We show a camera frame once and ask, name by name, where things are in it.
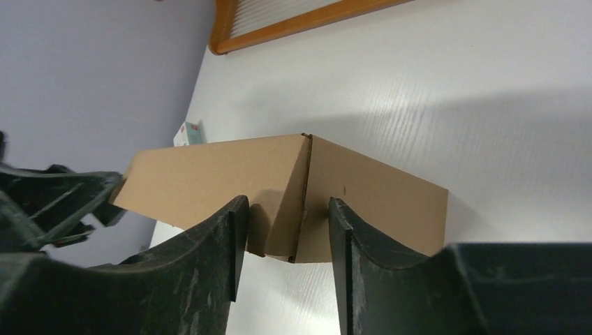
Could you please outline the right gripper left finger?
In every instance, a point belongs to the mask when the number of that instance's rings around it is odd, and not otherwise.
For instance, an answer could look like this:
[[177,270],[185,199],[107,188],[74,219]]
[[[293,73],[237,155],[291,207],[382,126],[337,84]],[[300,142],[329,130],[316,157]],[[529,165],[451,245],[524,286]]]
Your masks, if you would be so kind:
[[118,265],[1,255],[2,334],[224,334],[250,223],[239,195]]

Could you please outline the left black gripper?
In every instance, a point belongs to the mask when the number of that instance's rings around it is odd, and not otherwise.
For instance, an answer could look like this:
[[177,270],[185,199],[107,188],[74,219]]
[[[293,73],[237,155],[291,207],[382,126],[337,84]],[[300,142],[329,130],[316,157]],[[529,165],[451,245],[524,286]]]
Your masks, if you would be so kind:
[[1,163],[1,252],[38,252],[88,240],[95,231],[89,217],[104,227],[125,211],[110,198],[121,185],[118,172],[75,172],[64,165],[44,170]]

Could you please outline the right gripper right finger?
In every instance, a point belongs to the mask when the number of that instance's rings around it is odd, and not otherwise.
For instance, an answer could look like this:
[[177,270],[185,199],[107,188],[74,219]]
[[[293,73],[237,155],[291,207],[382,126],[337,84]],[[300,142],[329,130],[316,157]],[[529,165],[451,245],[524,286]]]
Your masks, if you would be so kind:
[[589,243],[460,243],[427,256],[329,202],[342,334],[590,334]]

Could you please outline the brown cardboard box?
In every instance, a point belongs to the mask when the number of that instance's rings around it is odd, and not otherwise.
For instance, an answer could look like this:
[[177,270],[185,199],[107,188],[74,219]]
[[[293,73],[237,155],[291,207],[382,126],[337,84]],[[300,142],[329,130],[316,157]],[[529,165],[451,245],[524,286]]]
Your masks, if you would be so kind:
[[331,198],[425,255],[445,240],[445,188],[307,134],[139,151],[112,203],[186,230],[238,195],[251,210],[248,251],[286,262],[331,260]]

